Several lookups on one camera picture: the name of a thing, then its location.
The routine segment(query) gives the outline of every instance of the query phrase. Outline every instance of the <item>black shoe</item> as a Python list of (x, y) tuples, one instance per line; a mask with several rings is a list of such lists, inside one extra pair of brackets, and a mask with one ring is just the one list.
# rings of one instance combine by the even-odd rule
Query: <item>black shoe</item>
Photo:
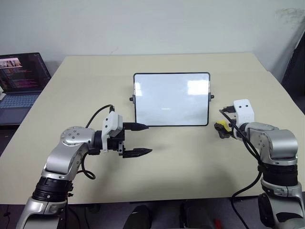
[(148, 207), (140, 205), (129, 215), (123, 229), (149, 229), (151, 225), (152, 219)]

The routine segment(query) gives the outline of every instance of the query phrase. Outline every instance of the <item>tabletop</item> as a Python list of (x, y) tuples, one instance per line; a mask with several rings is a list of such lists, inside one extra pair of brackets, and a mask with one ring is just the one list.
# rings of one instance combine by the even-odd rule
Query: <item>tabletop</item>
[[(134, 73), (209, 72), (208, 126), (150, 127), (126, 131), (126, 149), (151, 148), (139, 158), (117, 152), (88, 156), (95, 180), (78, 174), (71, 204), (228, 197), (250, 184), (257, 162), (242, 142), (220, 139), (214, 123), (234, 100), (249, 99), (257, 122), (296, 136), (298, 179), (304, 184), (305, 117), (280, 83), (251, 53), (66, 57), (0, 157), (0, 203), (25, 204), (64, 129), (85, 126), (93, 113), (113, 104), (124, 122), (134, 122)], [(107, 112), (91, 128), (100, 130)], [(263, 193), (260, 184), (243, 195)]]

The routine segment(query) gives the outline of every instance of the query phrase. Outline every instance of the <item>small whiteboard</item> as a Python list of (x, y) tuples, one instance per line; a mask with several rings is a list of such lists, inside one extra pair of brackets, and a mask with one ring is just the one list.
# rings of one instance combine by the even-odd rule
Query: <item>small whiteboard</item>
[(148, 126), (209, 122), (209, 73), (136, 73), (135, 120)]

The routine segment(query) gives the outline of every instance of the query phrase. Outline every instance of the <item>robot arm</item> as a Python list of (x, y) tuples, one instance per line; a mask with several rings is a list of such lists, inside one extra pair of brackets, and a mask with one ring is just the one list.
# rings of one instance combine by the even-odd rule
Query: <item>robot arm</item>
[(17, 229), (56, 229), (67, 197), (72, 196), (74, 180), (82, 158), (98, 155), (100, 150), (118, 151), (123, 158), (137, 157), (151, 149), (125, 150), (125, 130), (144, 130), (147, 126), (138, 123), (123, 123), (122, 116), (111, 111), (103, 121), (102, 131), (73, 126), (61, 134), (60, 142), (52, 150), (42, 170), (35, 191), (28, 199), (17, 224)]
[[(297, 180), (297, 140), (289, 130), (254, 122), (254, 112), (248, 100), (234, 101), (223, 112), (234, 113), (235, 126), (259, 150), (258, 170), (262, 172), (264, 194), (258, 197), (260, 218), (275, 229), (305, 228), (302, 187)], [(215, 124), (220, 137), (232, 136), (244, 141), (236, 130), (226, 131)]]

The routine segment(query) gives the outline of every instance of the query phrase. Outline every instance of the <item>laptop screen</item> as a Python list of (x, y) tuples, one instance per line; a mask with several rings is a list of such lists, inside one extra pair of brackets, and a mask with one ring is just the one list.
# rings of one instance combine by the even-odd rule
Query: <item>laptop screen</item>
[(50, 78), (38, 52), (0, 55), (0, 86), (5, 93), (42, 91)]

